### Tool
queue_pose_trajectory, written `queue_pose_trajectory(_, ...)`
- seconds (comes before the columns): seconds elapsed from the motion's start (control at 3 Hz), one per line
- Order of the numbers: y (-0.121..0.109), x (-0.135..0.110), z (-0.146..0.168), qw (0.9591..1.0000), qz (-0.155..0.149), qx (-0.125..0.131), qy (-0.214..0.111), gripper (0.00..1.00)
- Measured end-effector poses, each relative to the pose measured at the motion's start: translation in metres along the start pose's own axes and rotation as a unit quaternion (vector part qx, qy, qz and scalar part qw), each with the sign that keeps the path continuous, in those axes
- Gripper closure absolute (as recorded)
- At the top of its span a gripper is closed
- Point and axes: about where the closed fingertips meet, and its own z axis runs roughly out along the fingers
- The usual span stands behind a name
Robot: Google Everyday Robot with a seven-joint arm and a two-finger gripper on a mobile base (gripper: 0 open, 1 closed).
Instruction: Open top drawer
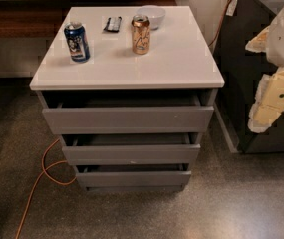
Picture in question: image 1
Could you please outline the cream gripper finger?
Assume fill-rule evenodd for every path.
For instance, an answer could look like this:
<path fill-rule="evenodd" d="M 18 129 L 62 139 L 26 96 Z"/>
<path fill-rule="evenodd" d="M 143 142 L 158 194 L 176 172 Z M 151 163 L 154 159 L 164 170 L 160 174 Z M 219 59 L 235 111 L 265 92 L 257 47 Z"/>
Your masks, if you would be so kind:
<path fill-rule="evenodd" d="M 263 75 L 249 112 L 248 128 L 255 133 L 265 132 L 284 113 L 284 68 L 272 76 Z"/>
<path fill-rule="evenodd" d="M 245 46 L 245 49 L 253 53 L 265 53 L 269 27 L 264 28 Z"/>

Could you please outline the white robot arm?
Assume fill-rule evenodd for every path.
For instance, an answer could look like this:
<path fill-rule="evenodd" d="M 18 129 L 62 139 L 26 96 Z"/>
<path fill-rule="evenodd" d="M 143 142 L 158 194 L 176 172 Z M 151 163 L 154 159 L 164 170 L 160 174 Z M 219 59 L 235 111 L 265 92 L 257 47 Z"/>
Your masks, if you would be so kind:
<path fill-rule="evenodd" d="M 272 76 L 262 76 L 249 112 L 248 128 L 261 133 L 284 113 L 284 7 L 245 49 L 265 53 L 267 61 L 278 67 Z"/>

